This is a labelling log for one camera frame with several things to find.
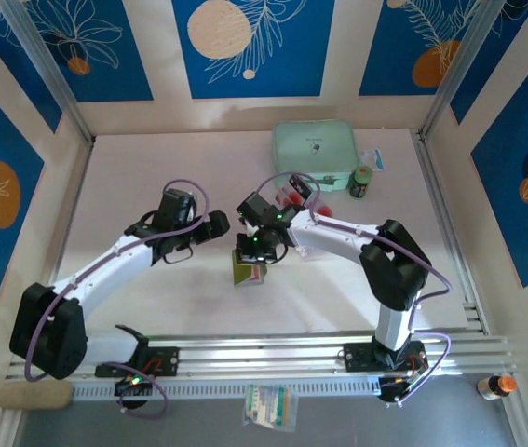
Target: small bottle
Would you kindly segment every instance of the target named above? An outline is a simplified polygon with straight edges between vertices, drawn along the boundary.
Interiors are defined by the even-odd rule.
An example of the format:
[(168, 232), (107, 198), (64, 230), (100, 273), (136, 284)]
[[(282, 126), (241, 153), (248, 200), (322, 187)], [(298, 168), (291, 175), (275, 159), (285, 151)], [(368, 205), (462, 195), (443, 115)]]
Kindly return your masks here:
[(348, 192), (353, 198), (364, 198), (367, 194), (367, 188), (371, 183), (373, 177), (373, 170), (366, 165), (360, 165), (353, 174), (352, 182)]
[(477, 391), (486, 400), (502, 399), (517, 387), (513, 377), (502, 377), (501, 375), (492, 375), (477, 383)]

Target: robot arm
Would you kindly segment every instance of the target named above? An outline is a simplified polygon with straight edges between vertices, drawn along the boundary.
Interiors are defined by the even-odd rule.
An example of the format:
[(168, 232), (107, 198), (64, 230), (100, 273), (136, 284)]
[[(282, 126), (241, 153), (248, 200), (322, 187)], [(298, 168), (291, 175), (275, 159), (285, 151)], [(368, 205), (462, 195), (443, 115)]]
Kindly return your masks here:
[(428, 272), (398, 251), (376, 241), (386, 237), (430, 264), (404, 227), (396, 221), (383, 225), (347, 223), (323, 218), (314, 221), (309, 210), (290, 204), (283, 210), (270, 205), (259, 194), (251, 194), (237, 211), (248, 234), (237, 235), (237, 261), (275, 264), (277, 246), (313, 247), (360, 264), (374, 297), (380, 302), (380, 316), (372, 339), (374, 365), (370, 369), (396, 370), (410, 353), (410, 320), (414, 301), (425, 287)]
[(147, 213), (130, 226), (113, 247), (89, 265), (51, 287), (38, 283), (28, 287), (22, 295), (11, 334), (11, 352), (26, 357), (42, 315), (59, 294), (74, 286), (64, 294), (40, 332), (33, 365), (57, 379), (69, 376), (81, 365), (107, 361), (142, 367), (153, 358), (144, 336), (124, 326), (86, 333), (85, 321), (113, 291), (160, 259), (173, 264), (167, 256), (183, 250), (188, 250), (191, 257), (191, 244), (220, 237), (230, 229), (226, 215), (216, 210), (193, 231), (158, 237), (187, 228), (198, 219), (195, 214), (196, 201), (192, 195), (175, 189), (164, 191), (158, 210)]

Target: beige sponge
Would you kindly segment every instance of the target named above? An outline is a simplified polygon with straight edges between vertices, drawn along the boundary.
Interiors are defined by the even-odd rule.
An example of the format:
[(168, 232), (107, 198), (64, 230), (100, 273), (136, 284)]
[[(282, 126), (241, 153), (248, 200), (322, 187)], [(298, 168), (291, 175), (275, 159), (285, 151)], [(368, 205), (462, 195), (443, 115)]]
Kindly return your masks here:
[(74, 387), (65, 380), (8, 382), (0, 389), (5, 410), (59, 410), (71, 402)]

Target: green lid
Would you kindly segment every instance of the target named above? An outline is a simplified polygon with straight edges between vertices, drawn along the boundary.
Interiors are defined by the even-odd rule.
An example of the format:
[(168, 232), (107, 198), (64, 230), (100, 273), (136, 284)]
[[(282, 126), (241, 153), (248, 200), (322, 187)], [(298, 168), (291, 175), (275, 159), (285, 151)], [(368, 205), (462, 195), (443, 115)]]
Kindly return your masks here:
[(370, 183), (373, 177), (373, 169), (367, 165), (360, 165), (355, 171), (355, 182), (361, 184)]

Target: metal frame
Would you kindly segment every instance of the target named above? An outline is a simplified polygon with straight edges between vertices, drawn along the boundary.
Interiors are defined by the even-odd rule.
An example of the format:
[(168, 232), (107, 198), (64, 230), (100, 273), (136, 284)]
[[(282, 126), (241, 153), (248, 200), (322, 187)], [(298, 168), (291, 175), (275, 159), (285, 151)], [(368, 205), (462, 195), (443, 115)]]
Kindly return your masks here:
[(86, 146), (90, 147), (93, 144), (93, 136), (88, 122), (79, 110), (77, 100), (69, 88), (69, 84), (65, 81), (25, 6), (20, 0), (0, 0), (0, 8), (5, 21), (20, 41), (50, 94), (61, 110), (69, 116), (79, 138)]
[(59, 233), (59, 236), (61, 237), (59, 241), (59, 249), (54, 264), (50, 270), (50, 276), (47, 279), (49, 284), (53, 284), (57, 281), (57, 275), (61, 268), (62, 259), (65, 255), (67, 240), (71, 234), (71, 225), (73, 224), (75, 212), (77, 211), (77, 203), (79, 202), (82, 189), (84, 188), (84, 182), (86, 181), (86, 175), (88, 174), (89, 161), (92, 157), (93, 146), (94, 144), (92, 143), (88, 150), (82, 155), (83, 159), (80, 160), (82, 166), (77, 166), (77, 164), (75, 164), (74, 171), (71, 175), (71, 178), (76, 178), (76, 186), (74, 187), (72, 199), (70, 199), (70, 201), (67, 201), (66, 199), (63, 200), (63, 207), (59, 213), (59, 222), (64, 222), (64, 226), (60, 228), (61, 232)]
[[(427, 189), (440, 222), (440, 230), (446, 247), (454, 259), (467, 300), (464, 306), (467, 312), (468, 328), (460, 331), (446, 331), (453, 338), (453, 350), (437, 374), (512, 373), (517, 375), (512, 345), (507, 337), (489, 335), (491, 332), (483, 314), (481, 300), (472, 280), (470, 268), (457, 242), (453, 221), (441, 192), (432, 155), (426, 146), (426, 136), (430, 134), (452, 100), (505, 2), (506, 0), (490, 0), (481, 6), (468, 28), (450, 70), (444, 76), (423, 126), (418, 131), (412, 132)], [(93, 137), (72, 91), (43, 44), (24, 6), (19, 0), (0, 0), (0, 7), (7, 23), (20, 40), (36, 70), (42, 76), (60, 108), (70, 117), (80, 138), (89, 148), (83, 174), (75, 191), (73, 208), (69, 213), (64, 235), (62, 235), (63, 244), (52, 274), (54, 278), (61, 264), (64, 241), (69, 236), (74, 210), (88, 168)], [(390, 374), (385, 372), (347, 373), (339, 355), (344, 343), (369, 342), (370, 340), (369, 332), (336, 332), (239, 337), (160, 337), (155, 339), (155, 342), (157, 345), (174, 345), (181, 349), (179, 375), (162, 380), (173, 399), (212, 397), (219, 399), (220, 397), (235, 397), (243, 389), (241, 387), (244, 386), (245, 381), (282, 382), (296, 386), (304, 392), (314, 393), (312, 395), (376, 394), (374, 380)], [(421, 340), (426, 344), (428, 362), (433, 364), (443, 351), (444, 343), (441, 340), (426, 337)], [(7, 380), (21, 380), (22, 372), (23, 361), (13, 359), (7, 373)], [(71, 376), (70, 380), (74, 384), (75, 400), (113, 400), (115, 398), (105, 391), (112, 390), (113, 381), (104, 381), (94, 377), (93, 369), (81, 368)], [(365, 383), (368, 386), (364, 386), (364, 389), (357, 388), (353, 385), (355, 383)], [(142, 397), (142, 399), (158, 398), (158, 395)], [(517, 443), (528, 447), (528, 417), (522, 403), (521, 392), (512, 394), (504, 403)], [(1, 413), (1, 447), (13, 444), (21, 417), (21, 412), (3, 411)]]
[(423, 125), (419, 129), (419, 133), (423, 137), (431, 133), (441, 114), (450, 105), (454, 94), (467, 75), (470, 65), (475, 60), (485, 38), (491, 31), (491, 27), (494, 26), (495, 20), (506, 2), (507, 0), (488, 0), (483, 1), (479, 6), (477, 14), (470, 25), (468, 25), (468, 30), (462, 38), (460, 48), (456, 51), (448, 71), (441, 80)]

